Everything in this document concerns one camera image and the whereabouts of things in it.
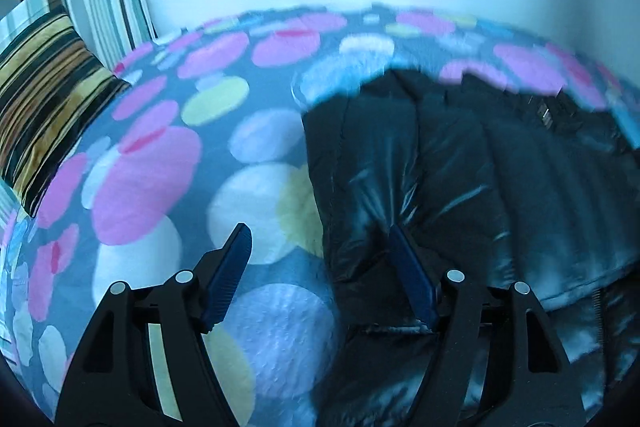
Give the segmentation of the black puffer jacket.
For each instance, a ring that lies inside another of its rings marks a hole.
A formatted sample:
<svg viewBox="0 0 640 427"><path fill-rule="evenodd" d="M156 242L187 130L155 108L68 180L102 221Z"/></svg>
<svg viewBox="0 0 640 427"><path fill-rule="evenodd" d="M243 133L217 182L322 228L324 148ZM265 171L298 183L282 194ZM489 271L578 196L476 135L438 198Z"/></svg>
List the black puffer jacket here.
<svg viewBox="0 0 640 427"><path fill-rule="evenodd" d="M486 286L533 289L576 376L583 426L639 421L639 151L563 93L391 69L304 115L323 254L345 333L321 426L410 426L438 336L390 262L399 225ZM480 405L477 339L462 417Z"/></svg>

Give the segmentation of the striped gold black pillow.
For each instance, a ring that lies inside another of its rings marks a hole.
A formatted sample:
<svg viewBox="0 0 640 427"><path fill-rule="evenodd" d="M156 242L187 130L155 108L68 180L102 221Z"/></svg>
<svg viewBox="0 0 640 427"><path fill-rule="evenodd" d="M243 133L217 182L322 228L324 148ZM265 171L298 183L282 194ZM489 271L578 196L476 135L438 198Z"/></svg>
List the striped gold black pillow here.
<svg viewBox="0 0 640 427"><path fill-rule="evenodd" d="M85 130L130 88L86 47L62 6L1 53L1 179L35 216Z"/></svg>

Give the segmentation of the striped headboard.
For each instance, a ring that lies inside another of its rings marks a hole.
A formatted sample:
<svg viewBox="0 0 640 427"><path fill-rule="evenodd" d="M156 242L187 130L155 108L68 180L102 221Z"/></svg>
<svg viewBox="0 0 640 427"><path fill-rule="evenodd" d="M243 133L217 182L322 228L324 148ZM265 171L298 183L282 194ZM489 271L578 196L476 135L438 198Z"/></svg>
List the striped headboard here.
<svg viewBox="0 0 640 427"><path fill-rule="evenodd" d="M146 0L23 0L1 20L1 47L37 18L62 6L87 48L112 69L156 37Z"/></svg>

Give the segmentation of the colourful dotted bed sheet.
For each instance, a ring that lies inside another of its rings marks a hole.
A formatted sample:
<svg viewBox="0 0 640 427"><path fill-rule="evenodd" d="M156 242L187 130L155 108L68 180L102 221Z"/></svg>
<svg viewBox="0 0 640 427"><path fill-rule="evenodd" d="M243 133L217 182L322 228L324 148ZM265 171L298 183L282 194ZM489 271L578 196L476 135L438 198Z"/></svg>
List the colourful dotted bed sheet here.
<svg viewBox="0 0 640 427"><path fill-rule="evenodd" d="M57 426L78 343L107 289L162 285L243 223L252 249L224 321L204 335L235 426L321 426L320 391L345 337L323 254L304 115L391 69L439 84L611 113L639 150L639 91L590 58L510 27L419 9L302 8L213 20L142 43L109 69L130 88L65 157L35 216L12 190L2 308L18 390L6 425ZM160 328L163 412L181 417Z"/></svg>

